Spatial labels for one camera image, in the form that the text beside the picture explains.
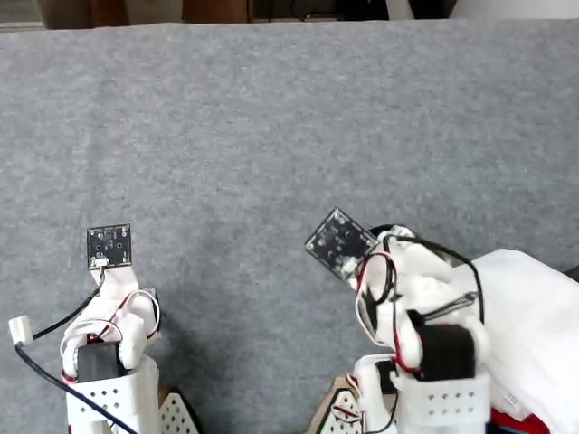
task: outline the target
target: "white wire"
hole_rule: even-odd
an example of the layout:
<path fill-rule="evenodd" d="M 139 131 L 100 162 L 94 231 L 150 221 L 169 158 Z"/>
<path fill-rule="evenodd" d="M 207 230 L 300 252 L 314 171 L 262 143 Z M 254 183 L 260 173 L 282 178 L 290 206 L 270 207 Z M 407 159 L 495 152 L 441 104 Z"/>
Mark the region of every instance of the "white wire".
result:
<path fill-rule="evenodd" d="M 149 294 L 148 292 L 146 292 L 143 289 L 138 289 L 136 291 L 131 292 L 130 294 L 128 294 L 127 297 L 127 303 L 125 304 L 125 306 L 128 306 L 128 303 L 130 302 L 130 299 L 133 298 L 136 295 L 141 295 L 141 296 L 146 296 L 149 297 L 149 299 L 151 300 L 151 302 L 153 303 L 153 305 L 155 306 L 155 309 L 157 310 L 157 320 L 155 321 L 155 327 L 153 328 L 153 331 L 151 331 L 150 333 L 147 333 L 147 337 L 152 336 L 157 329 L 159 328 L 159 323 L 161 321 L 161 306 L 159 305 L 159 302 L 157 301 L 157 299 L 155 297 L 153 297 L 151 294 Z"/>
<path fill-rule="evenodd" d="M 78 324 L 75 324 L 70 330 L 67 330 L 67 332 L 64 334 L 64 337 L 61 340 L 61 356 L 64 355 L 64 347 L 66 346 L 66 344 L 73 338 L 73 337 L 78 337 L 78 336 L 82 336 L 82 335 L 86 335 L 87 332 L 79 332 L 79 328 L 81 328 L 82 326 L 91 326 L 93 324 L 96 323 L 100 323 L 100 324 L 106 324 L 110 327 L 113 327 L 115 330 L 117 330 L 119 332 L 119 336 L 120 336 L 120 340 L 122 341 L 123 339 L 123 334 L 121 333 L 119 326 L 106 320 L 106 319 L 98 319 L 98 318 L 92 318 L 92 319 L 87 319 L 84 321 L 80 321 Z"/>

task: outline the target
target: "cable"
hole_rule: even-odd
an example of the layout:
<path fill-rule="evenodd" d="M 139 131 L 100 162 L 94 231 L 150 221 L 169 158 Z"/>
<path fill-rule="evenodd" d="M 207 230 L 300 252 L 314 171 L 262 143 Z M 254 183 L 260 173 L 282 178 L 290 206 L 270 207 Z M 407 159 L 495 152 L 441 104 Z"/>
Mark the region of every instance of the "cable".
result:
<path fill-rule="evenodd" d="M 392 409 L 390 410 L 390 420 L 388 420 L 388 423 L 386 423 L 386 426 L 383 427 L 382 429 L 379 429 L 378 431 L 368 431 L 368 432 L 365 432 L 364 434 L 381 434 L 382 432 L 389 429 L 390 426 L 394 422 L 394 414 L 396 413 L 396 407 L 397 406 L 398 406 L 398 391 L 396 390 L 396 391 L 394 391 L 394 405 L 392 406 Z"/>
<path fill-rule="evenodd" d="M 359 291 L 356 294 L 356 300 L 355 300 L 355 304 L 354 304 L 354 310 L 356 312 L 356 318 L 358 320 L 358 322 L 360 323 L 360 325 L 362 326 L 362 329 L 365 331 L 366 335 L 368 336 L 368 338 L 370 339 L 370 341 L 372 341 L 372 343 L 374 345 L 377 346 L 389 346 L 383 342 L 378 341 L 375 336 L 370 332 L 370 330 L 368 329 L 367 325 L 365 324 L 364 320 L 362 319 L 362 315 L 360 314 L 360 300 L 362 299 L 362 294 L 363 291 Z"/>
<path fill-rule="evenodd" d="M 153 327 L 153 331 L 151 333 L 149 333 L 147 335 L 147 339 L 150 339 L 151 337 L 153 337 L 153 335 L 157 332 L 158 328 L 159 328 L 159 324 L 161 322 L 161 306 L 159 305 L 159 302 L 157 301 L 157 299 L 155 297 L 153 297 L 151 294 L 149 294 L 148 292 L 146 292 L 143 289 L 137 289 L 135 291 L 131 291 L 129 292 L 125 298 L 123 298 L 123 300 L 120 302 L 120 304 L 117 306 L 117 309 L 115 310 L 115 312 L 110 316 L 109 318 L 109 323 L 112 323 L 115 319 L 115 316 L 117 316 L 117 313 L 120 309 L 122 309 L 125 305 L 128 304 L 128 302 L 130 301 L 131 298 L 133 298 L 135 295 L 143 295 L 143 296 L 147 296 L 151 302 L 153 303 L 153 306 L 155 307 L 155 310 L 157 312 L 157 317 L 155 320 L 155 327 Z M 101 339 L 102 336 L 104 336 L 105 333 L 107 333 L 107 331 L 109 330 L 109 325 L 106 325 L 101 331 L 100 333 L 95 337 L 94 340 L 99 340 Z"/>
<path fill-rule="evenodd" d="M 386 235 L 387 238 L 396 238 L 399 241 L 408 241 L 413 242 L 415 244 L 422 244 L 424 247 L 431 249 L 431 250 L 438 250 L 442 253 L 445 253 L 449 256 L 452 256 L 455 259 L 458 259 L 460 262 L 463 262 L 466 266 L 470 268 L 472 274 L 474 275 L 475 282 L 477 284 L 477 293 L 479 295 L 479 320 L 484 325 L 485 324 L 485 301 L 484 296 L 482 293 L 482 284 L 480 283 L 480 276 L 479 271 L 474 266 L 474 264 L 464 256 L 460 255 L 454 250 L 451 250 L 447 247 L 442 246 L 436 242 L 423 240 L 421 238 L 414 238 L 414 237 L 399 237 L 393 234 Z"/>
<path fill-rule="evenodd" d="M 460 297 L 455 298 L 446 305 L 442 305 L 430 312 L 425 314 L 419 314 L 423 321 L 429 321 L 431 319 L 440 318 L 441 316 L 448 315 L 455 310 L 463 309 L 464 307 L 470 306 L 476 300 L 478 294 L 476 292 L 467 292 Z"/>
<path fill-rule="evenodd" d="M 402 358 L 402 349 L 400 347 L 400 340 L 398 339 L 398 326 L 396 321 L 396 305 L 398 304 L 398 285 L 394 285 L 394 300 L 392 302 L 392 335 L 394 336 L 394 350 L 396 357 L 393 358 L 395 363 L 398 363 L 402 369 L 408 373 L 417 373 L 418 370 L 411 368 L 404 363 Z"/>
<path fill-rule="evenodd" d="M 138 289 L 128 294 L 127 304 L 130 301 L 130 299 L 133 298 L 135 295 L 148 297 L 151 300 L 151 303 L 153 303 L 153 306 L 155 307 L 155 310 L 157 312 L 157 318 L 155 320 L 155 326 L 153 327 L 153 331 L 147 335 L 147 339 L 150 339 L 151 337 L 153 337 L 153 335 L 157 332 L 157 329 L 159 328 L 159 323 L 161 321 L 161 306 L 159 305 L 159 302 L 157 301 L 156 298 L 154 298 L 151 294 L 144 291 L 143 289 Z"/>
<path fill-rule="evenodd" d="M 102 409 L 99 405 L 97 405 L 95 402 L 93 402 L 92 400 L 90 400 L 89 398 L 84 396 L 82 393 L 75 391 L 71 386 L 64 384 L 63 382 L 60 382 L 56 377 L 53 377 L 52 375 L 47 373 L 41 366 L 39 366 L 33 359 L 30 358 L 30 356 L 24 350 L 22 342 L 17 343 L 14 346 L 14 349 L 15 349 L 16 353 L 20 356 L 20 358 L 33 371 L 35 371 L 38 375 L 43 377 L 44 380 L 46 380 L 47 382 L 51 383 L 52 385 L 58 387 L 60 390 L 71 394 L 76 399 L 84 402 L 86 405 L 88 405 L 93 410 L 95 410 L 98 414 L 100 414 L 103 418 L 110 420 L 115 425 L 117 425 L 119 428 L 125 430 L 127 432 L 127 434 L 137 434 L 136 431 L 134 431 L 131 427 L 129 427 L 122 420 L 119 420 L 118 418 L 116 418 L 115 416 L 110 414 L 108 411 Z"/>
<path fill-rule="evenodd" d="M 119 336 L 120 336 L 120 340 L 123 340 L 123 334 L 119 329 L 119 326 L 111 323 L 110 321 L 107 321 L 106 319 L 98 319 L 98 318 L 92 318 L 92 319 L 87 319 L 86 321 L 80 321 L 78 324 L 75 324 L 74 327 L 71 330 L 68 330 L 68 333 L 66 333 L 64 335 L 64 337 L 61 340 L 61 356 L 64 355 L 64 347 L 66 346 L 66 344 L 73 338 L 73 337 L 78 337 L 78 336 L 83 336 L 86 335 L 86 332 L 79 332 L 77 334 L 73 334 L 72 332 L 78 331 L 78 329 L 82 326 L 89 326 L 89 325 L 93 325 L 95 323 L 106 323 L 108 326 L 114 327 L 117 332 L 119 332 Z"/>
<path fill-rule="evenodd" d="M 64 326 L 66 323 L 68 323 L 69 321 L 71 321 L 74 317 L 76 317 L 76 315 L 78 315 L 82 309 L 84 309 L 86 306 L 89 305 L 90 301 L 95 298 L 99 292 L 100 289 L 102 288 L 102 285 L 105 283 L 105 269 L 104 267 L 102 267 L 100 269 L 100 276 L 99 276 L 99 285 L 94 289 L 94 291 L 92 291 L 90 293 L 90 295 L 88 297 L 86 297 L 82 303 L 76 308 L 74 309 L 74 311 L 70 312 L 67 316 L 65 316 L 63 319 L 61 319 L 60 321 L 44 328 L 43 330 L 41 330 L 40 332 L 37 332 L 36 334 L 33 335 L 33 340 L 37 340 L 40 339 L 43 336 L 48 335 L 49 333 L 52 333 L 54 330 L 56 330 L 57 328 L 60 328 L 62 326 Z"/>
<path fill-rule="evenodd" d="M 398 273 L 396 271 L 396 265 L 394 264 L 394 260 L 393 260 L 392 256 L 390 256 L 390 254 L 388 254 L 386 252 L 382 252 L 382 251 L 368 255 L 365 258 L 364 264 L 362 265 L 362 269 L 360 270 L 360 274 L 358 276 L 354 310 L 356 312 L 356 319 L 358 320 L 358 322 L 362 326 L 362 329 L 365 331 L 366 335 L 372 341 L 372 343 L 374 345 L 377 345 L 377 346 L 389 346 L 388 344 L 380 342 L 376 339 L 374 334 L 372 332 L 370 332 L 370 330 L 368 329 L 367 325 L 365 324 L 364 320 L 362 319 L 362 315 L 360 314 L 360 301 L 362 299 L 362 296 L 368 290 L 368 286 L 367 285 L 364 286 L 366 268 L 368 266 L 368 263 L 370 262 L 370 259 L 373 257 L 376 257 L 376 256 L 380 256 L 386 260 L 386 280 L 384 283 L 384 289 L 383 289 L 382 295 L 375 302 L 375 306 L 379 306 L 382 303 L 384 303 L 384 301 L 386 301 L 386 299 L 390 295 L 390 291 L 392 290 L 392 288 L 395 288 L 395 286 L 397 285 Z"/>

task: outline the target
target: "white connector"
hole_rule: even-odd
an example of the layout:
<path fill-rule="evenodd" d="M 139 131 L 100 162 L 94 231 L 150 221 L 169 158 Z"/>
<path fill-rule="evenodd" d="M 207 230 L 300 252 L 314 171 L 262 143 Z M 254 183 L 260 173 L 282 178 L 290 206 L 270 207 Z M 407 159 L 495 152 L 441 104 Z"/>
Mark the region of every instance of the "white connector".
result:
<path fill-rule="evenodd" d="M 28 316 L 19 316 L 8 321 L 10 335 L 14 345 L 22 342 L 23 345 L 31 344 L 33 341 L 33 332 L 30 329 Z"/>
<path fill-rule="evenodd" d="M 98 268 L 107 267 L 109 265 L 109 258 L 98 258 L 94 260 L 94 266 Z"/>

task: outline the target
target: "black cable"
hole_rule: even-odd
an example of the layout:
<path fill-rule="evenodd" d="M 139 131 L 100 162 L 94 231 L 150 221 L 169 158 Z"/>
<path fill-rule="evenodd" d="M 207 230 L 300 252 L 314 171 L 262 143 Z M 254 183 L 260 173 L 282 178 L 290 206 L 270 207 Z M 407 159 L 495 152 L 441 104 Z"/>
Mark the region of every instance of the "black cable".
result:
<path fill-rule="evenodd" d="M 378 298 L 374 302 L 374 306 L 380 306 L 382 303 L 384 303 L 386 301 L 386 299 L 390 295 L 390 291 L 394 287 L 395 282 L 398 279 L 398 275 L 396 273 L 396 266 L 395 266 L 394 262 L 392 261 L 392 259 L 390 259 L 390 257 L 383 255 L 381 253 L 372 253 L 372 254 L 368 255 L 365 258 L 364 267 L 367 267 L 368 261 L 371 258 L 374 258 L 376 256 L 379 256 L 380 258 L 384 258 L 384 260 L 386 261 L 386 266 L 387 266 L 386 267 L 386 280 L 384 282 L 384 288 L 382 289 L 382 294 L 380 295 L 380 298 Z"/>
<path fill-rule="evenodd" d="M 298 13 L 296 12 L 296 3 L 297 3 L 297 0 L 291 0 L 291 3 L 289 4 L 289 9 L 291 11 L 291 14 L 293 15 L 294 18 L 296 18 L 300 21 L 306 21 L 306 18 L 299 16 Z"/>
<path fill-rule="evenodd" d="M 378 298 L 375 302 L 375 306 L 380 306 L 383 304 L 388 296 L 390 295 L 390 291 L 398 282 L 398 271 L 396 271 L 396 266 L 391 259 L 386 261 L 388 263 L 388 270 L 386 271 L 386 282 L 384 283 L 384 290 L 382 291 L 382 296 Z"/>
<path fill-rule="evenodd" d="M 482 294 L 482 284 L 480 283 L 479 271 L 477 270 L 477 268 L 474 266 L 474 264 L 469 259 L 460 255 L 459 253 L 457 253 L 454 250 L 451 250 L 447 247 L 442 246 L 441 244 L 438 244 L 438 243 L 432 242 L 432 241 L 423 240 L 422 238 L 398 237 L 396 235 L 387 235 L 387 237 L 388 238 L 390 238 L 390 237 L 396 238 L 399 241 L 408 241 L 408 242 L 413 242 L 416 244 L 422 244 L 427 249 L 438 250 L 442 253 L 447 254 L 448 256 L 452 256 L 454 259 L 458 259 L 460 262 L 463 262 L 466 266 L 468 266 L 470 268 L 470 270 L 472 271 L 472 274 L 474 275 L 475 282 L 477 284 L 477 294 L 479 295 L 479 319 L 483 325 L 485 324 L 485 302 L 484 302 L 484 296 Z"/>
<path fill-rule="evenodd" d="M 86 396 L 84 396 L 82 393 L 75 391 L 71 386 L 69 386 L 68 384 L 64 384 L 63 382 L 59 381 L 56 377 L 53 377 L 52 375 L 50 375 L 49 373 L 47 373 L 42 367 L 40 367 L 33 359 L 30 358 L 30 356 L 26 353 L 26 351 L 23 348 L 23 344 L 22 342 L 19 342 L 18 344 L 16 344 L 14 346 L 14 349 L 16 350 L 16 353 L 20 356 L 20 358 L 33 370 L 35 371 L 38 375 L 40 375 L 41 377 L 44 378 L 44 380 L 46 380 L 47 382 L 53 384 L 54 386 L 58 387 L 59 389 L 61 389 L 62 391 L 65 391 L 69 394 L 71 394 L 72 396 L 74 396 L 76 399 L 84 402 L 85 404 L 87 404 L 89 407 L 91 407 L 93 410 L 95 410 L 97 413 L 99 413 L 100 415 L 102 415 L 102 417 L 110 420 L 111 422 L 113 422 L 115 425 L 117 425 L 119 428 L 125 430 L 128 434 L 137 434 L 136 431 L 134 431 L 131 427 L 129 427 L 126 423 L 124 423 L 122 420 L 117 419 L 115 416 L 113 416 L 112 414 L 110 414 L 108 411 L 102 409 L 101 407 L 99 407 L 99 405 L 97 405 L 95 402 L 91 401 L 90 399 L 88 399 Z"/>
<path fill-rule="evenodd" d="M 94 291 L 92 291 L 90 293 L 90 295 L 88 297 L 86 297 L 76 309 L 74 309 L 73 312 L 70 312 L 67 316 L 65 316 L 60 321 L 54 323 L 53 325 L 50 325 L 50 326 L 44 328 L 43 330 L 41 330 L 40 332 L 35 333 L 33 335 L 33 340 L 35 341 L 36 339 L 40 339 L 41 337 L 46 336 L 49 333 L 52 333 L 54 330 L 64 326 L 66 323 L 68 323 L 74 317 L 76 317 L 76 315 L 78 315 L 82 311 L 82 309 L 84 309 L 86 306 L 88 306 L 90 301 L 99 294 L 99 291 L 102 288 L 102 285 L 104 283 L 105 283 L 105 269 L 103 267 L 100 269 L 99 285 L 96 287 L 96 289 Z"/>
<path fill-rule="evenodd" d="M 474 300 L 477 299 L 476 292 L 467 292 L 466 294 L 455 298 L 451 302 L 447 303 L 446 305 L 442 305 L 430 312 L 425 314 L 420 314 L 420 316 L 425 320 L 428 321 L 430 319 L 438 318 L 439 316 L 444 316 L 449 314 L 450 312 L 454 312 L 455 310 L 462 309 L 466 306 L 470 306 L 474 303 Z"/>
<path fill-rule="evenodd" d="M 386 423 L 386 426 L 383 427 L 382 429 L 379 429 L 378 431 L 368 431 L 365 434 L 381 434 L 384 431 L 386 431 L 387 429 L 390 428 L 390 426 L 392 425 L 392 423 L 394 422 L 394 414 L 396 413 L 396 406 L 398 405 L 398 391 L 394 391 L 394 405 L 392 406 L 392 409 L 390 410 L 390 420 L 388 420 L 388 423 Z"/>

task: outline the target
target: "white wall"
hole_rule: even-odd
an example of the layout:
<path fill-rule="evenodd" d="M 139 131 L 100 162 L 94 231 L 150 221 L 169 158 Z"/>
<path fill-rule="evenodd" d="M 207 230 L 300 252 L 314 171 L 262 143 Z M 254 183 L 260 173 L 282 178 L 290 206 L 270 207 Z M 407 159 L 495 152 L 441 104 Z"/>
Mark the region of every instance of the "white wall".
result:
<path fill-rule="evenodd" d="M 458 0 L 451 18 L 578 18 L 579 0 Z"/>

